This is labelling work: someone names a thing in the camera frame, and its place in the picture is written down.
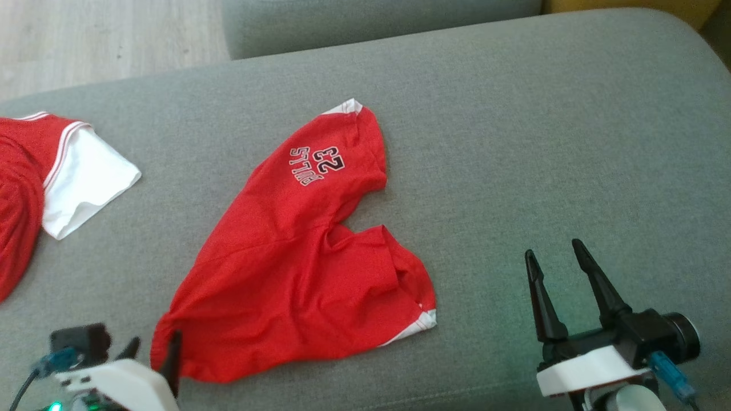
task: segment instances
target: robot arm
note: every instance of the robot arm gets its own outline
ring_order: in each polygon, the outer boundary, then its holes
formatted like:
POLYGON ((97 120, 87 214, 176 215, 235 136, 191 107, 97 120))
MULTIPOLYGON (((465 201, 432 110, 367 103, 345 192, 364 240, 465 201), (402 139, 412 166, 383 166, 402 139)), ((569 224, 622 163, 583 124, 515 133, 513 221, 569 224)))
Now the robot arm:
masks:
POLYGON ((695 407, 695 391, 675 367, 700 354, 698 333, 690 321, 653 309, 634 313, 581 240, 572 245, 591 283, 602 327, 569 335, 543 285, 543 271, 528 250, 536 335, 543 343, 543 362, 537 369, 542 395, 568 395, 576 411, 664 410, 656 396, 659 375, 682 402, 695 407))
MULTIPOLYGON (((181 335, 170 340, 158 372, 135 361, 140 339, 135 337, 113 361, 107 362, 111 337, 104 324, 65 328, 50 336, 51 354, 34 366, 35 377, 54 377, 73 394, 72 411, 179 411, 181 335)), ((15 411, 24 385, 10 410, 15 411)), ((61 411, 54 403, 43 411, 61 411)))

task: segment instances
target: black cable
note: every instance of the black cable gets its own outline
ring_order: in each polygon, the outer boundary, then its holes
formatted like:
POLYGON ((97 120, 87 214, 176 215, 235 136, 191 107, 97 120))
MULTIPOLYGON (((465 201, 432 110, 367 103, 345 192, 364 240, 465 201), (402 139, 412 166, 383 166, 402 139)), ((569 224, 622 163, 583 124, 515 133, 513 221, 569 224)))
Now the black cable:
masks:
POLYGON ((18 404, 20 404, 20 399, 23 398, 23 394, 26 393, 28 390, 28 387, 31 385, 31 382, 38 377, 39 371, 38 369, 33 370, 33 372, 28 376, 28 379, 23 383, 23 386, 20 387, 20 390, 18 391, 18 394, 15 395, 15 399, 12 400, 12 404, 10 405, 10 411, 15 411, 18 408, 18 404))

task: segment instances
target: grey couch cushion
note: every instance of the grey couch cushion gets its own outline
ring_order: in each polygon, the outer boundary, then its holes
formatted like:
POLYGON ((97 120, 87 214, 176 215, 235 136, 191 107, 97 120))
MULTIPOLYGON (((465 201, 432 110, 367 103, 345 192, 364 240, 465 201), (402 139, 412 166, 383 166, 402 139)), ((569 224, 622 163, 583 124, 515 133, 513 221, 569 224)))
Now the grey couch cushion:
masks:
POLYGON ((537 15, 541 0, 223 0, 232 59, 537 15))
MULTIPOLYGON (((247 176, 316 114, 357 97, 389 184, 347 222, 385 224, 429 270, 439 325, 341 361, 230 385, 184 380, 184 410, 565 410, 541 399, 523 252, 572 332, 597 327, 582 238, 636 309, 687 314, 704 410, 731 385, 731 75, 647 10, 489 23, 40 94, 0 115, 83 118, 143 172, 57 242, 42 235, 0 305, 8 404, 56 328, 104 321, 113 351, 155 323, 247 176)), ((664 397, 671 410, 675 401, 664 397)), ((51 381, 26 407, 58 398, 51 381)))

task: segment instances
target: white trim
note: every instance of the white trim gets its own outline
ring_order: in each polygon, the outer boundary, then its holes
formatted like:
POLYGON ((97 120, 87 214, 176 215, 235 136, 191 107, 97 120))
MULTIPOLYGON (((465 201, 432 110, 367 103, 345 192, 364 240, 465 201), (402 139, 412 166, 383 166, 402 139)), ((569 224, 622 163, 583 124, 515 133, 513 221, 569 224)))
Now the white trim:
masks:
POLYGON ((20 120, 20 121, 33 121, 38 120, 39 118, 44 118, 48 116, 48 113, 45 111, 39 111, 38 113, 31 114, 30 116, 20 117, 20 118, 13 118, 12 120, 20 120))
POLYGON ((350 99, 343 104, 335 106, 323 114, 348 114, 348 113, 360 113, 363 109, 363 105, 357 102, 355 99, 350 99))
POLYGON ((562 361, 536 375, 543 396, 580 391, 645 374, 650 369, 633 369, 613 345, 597 348, 562 361))
POLYGON ((64 128, 64 131, 61 132, 61 137, 58 139, 56 160, 53 163, 53 167, 50 169, 50 172, 46 176, 45 181, 43 181, 43 188, 48 188, 48 186, 50 186, 53 183, 53 180, 56 178, 56 175, 58 174, 58 169, 60 168, 61 163, 64 161, 64 157, 66 156, 66 147, 69 136, 71 135, 71 133, 83 126, 89 125, 87 123, 84 123, 83 121, 74 121, 73 123, 66 126, 66 128, 64 128))
POLYGON ((387 342, 379 345, 379 347, 383 347, 385 345, 391 344, 392 342, 406 338, 408 336, 412 336, 420 331, 427 331, 429 328, 434 328, 436 325, 436 310, 431 309, 427 312, 422 312, 419 318, 416 319, 413 323, 409 324, 408 327, 406 327, 402 332, 396 334, 395 337, 388 340, 387 342))

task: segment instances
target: white robot part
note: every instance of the white robot part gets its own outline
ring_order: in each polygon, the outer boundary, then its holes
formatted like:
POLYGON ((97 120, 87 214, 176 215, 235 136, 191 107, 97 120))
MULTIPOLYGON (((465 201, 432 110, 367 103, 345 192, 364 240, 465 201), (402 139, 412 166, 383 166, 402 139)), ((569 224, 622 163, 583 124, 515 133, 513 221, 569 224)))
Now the white robot part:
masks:
POLYGON ((54 376, 71 393, 97 390, 131 411, 179 411, 165 378, 123 359, 54 376))
POLYGON ((646 372, 650 369, 633 369, 613 345, 608 345, 548 367, 536 378, 541 394, 552 396, 626 380, 646 372))
POLYGON ((607 400, 607 411, 667 411, 654 392, 641 385, 627 385, 607 400))

